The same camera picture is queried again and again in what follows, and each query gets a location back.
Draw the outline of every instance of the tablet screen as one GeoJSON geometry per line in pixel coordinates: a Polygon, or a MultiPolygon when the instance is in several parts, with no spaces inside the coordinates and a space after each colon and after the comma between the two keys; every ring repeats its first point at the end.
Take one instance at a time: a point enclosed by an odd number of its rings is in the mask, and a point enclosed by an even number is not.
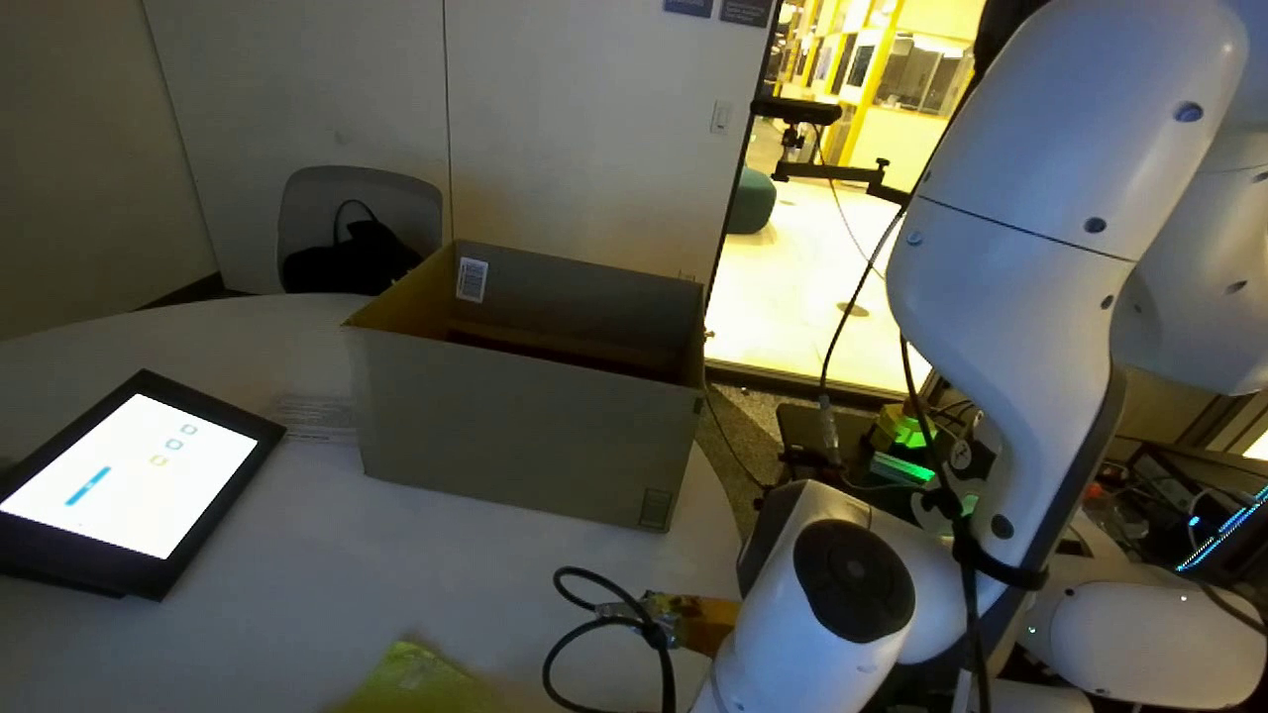
{"type": "Polygon", "coordinates": [[[243,432],[133,392],[0,510],[170,559],[254,448],[243,432]]]}

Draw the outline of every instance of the doorway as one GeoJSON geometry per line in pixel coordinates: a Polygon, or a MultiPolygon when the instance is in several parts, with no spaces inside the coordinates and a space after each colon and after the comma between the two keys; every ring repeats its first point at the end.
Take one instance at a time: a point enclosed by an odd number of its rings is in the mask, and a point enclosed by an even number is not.
{"type": "Polygon", "coordinates": [[[971,85],[983,0],[786,0],[769,39],[762,95],[807,116],[754,116],[745,180],[763,180],[771,209],[724,233],[707,362],[716,371],[827,386],[832,392],[903,395],[901,325],[888,308],[888,247],[895,201],[861,184],[803,180],[786,167],[876,167],[882,186],[910,190],[955,103],[971,85]],[[866,272],[840,332],[840,312],[866,272]]]}

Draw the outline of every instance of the cardboard box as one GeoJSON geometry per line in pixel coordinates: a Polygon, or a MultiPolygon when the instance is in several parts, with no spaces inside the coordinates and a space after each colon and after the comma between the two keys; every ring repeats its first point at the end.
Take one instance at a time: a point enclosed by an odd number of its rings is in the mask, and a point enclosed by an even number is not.
{"type": "Polygon", "coordinates": [[[666,531],[700,406],[700,286],[453,243],[347,319],[378,478],[666,531]]]}

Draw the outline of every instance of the label on box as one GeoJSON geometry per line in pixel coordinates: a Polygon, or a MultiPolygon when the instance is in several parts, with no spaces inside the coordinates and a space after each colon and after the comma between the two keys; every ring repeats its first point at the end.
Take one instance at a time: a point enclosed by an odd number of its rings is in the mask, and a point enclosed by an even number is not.
{"type": "Polygon", "coordinates": [[[486,262],[479,262],[479,256],[461,256],[456,299],[485,307],[485,288],[486,288],[486,262]]]}

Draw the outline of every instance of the white table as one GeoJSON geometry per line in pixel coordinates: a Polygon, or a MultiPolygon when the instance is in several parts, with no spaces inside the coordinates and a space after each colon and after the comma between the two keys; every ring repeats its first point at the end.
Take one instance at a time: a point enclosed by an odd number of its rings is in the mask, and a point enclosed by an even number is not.
{"type": "MultiPolygon", "coordinates": [[[[700,451],[668,536],[643,536],[367,478],[342,321],[358,299],[243,299],[125,312],[0,344],[0,457],[18,461],[133,367],[288,424],[166,601],[0,577],[0,711],[330,711],[412,633],[508,711],[549,711],[538,662],[585,616],[553,567],[635,594],[738,594],[738,527],[700,451]]],[[[683,700],[707,662],[679,657],[683,700]]],[[[654,711],[643,641],[559,662],[594,705],[654,711]]]]}

